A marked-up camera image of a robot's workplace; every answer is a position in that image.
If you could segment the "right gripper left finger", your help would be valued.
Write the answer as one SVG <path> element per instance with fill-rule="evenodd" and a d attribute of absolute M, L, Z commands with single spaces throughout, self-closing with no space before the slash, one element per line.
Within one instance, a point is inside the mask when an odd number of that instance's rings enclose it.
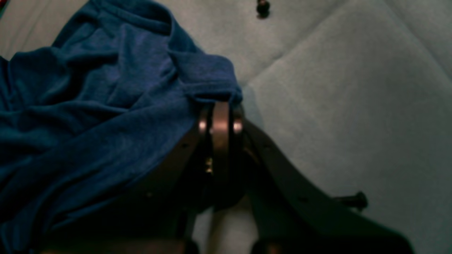
<path fill-rule="evenodd" d="M 41 254 L 198 254 L 191 233 L 210 161 L 213 106 L 163 162 L 111 204 L 51 233 Z"/>

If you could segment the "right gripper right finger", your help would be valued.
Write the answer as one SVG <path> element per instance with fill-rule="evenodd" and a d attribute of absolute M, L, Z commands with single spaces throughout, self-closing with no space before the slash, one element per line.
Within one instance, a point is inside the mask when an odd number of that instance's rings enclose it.
<path fill-rule="evenodd" d="M 401 234 L 366 219 L 307 180 L 237 106 L 214 106 L 214 182 L 247 195 L 253 254 L 412 254 Z"/>

